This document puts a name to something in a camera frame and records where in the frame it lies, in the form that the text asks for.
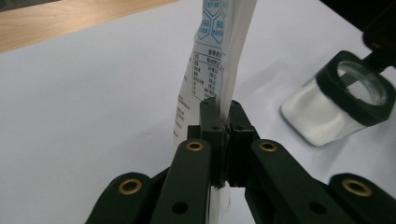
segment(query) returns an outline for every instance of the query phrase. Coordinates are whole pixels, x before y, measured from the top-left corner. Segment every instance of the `white surface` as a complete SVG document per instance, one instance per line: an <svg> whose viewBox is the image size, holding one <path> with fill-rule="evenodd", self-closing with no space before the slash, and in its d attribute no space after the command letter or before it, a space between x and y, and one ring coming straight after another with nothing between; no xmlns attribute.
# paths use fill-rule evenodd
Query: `white surface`
<svg viewBox="0 0 396 224"><path fill-rule="evenodd" d="M0 223L83 223L113 178L170 164L201 4L184 0L0 54ZM259 1L234 99L261 138L283 144L313 177L350 172L396 197L395 111L322 148L279 114L341 49L369 52L361 32L319 1ZM235 191L223 222L253 223Z"/></svg>

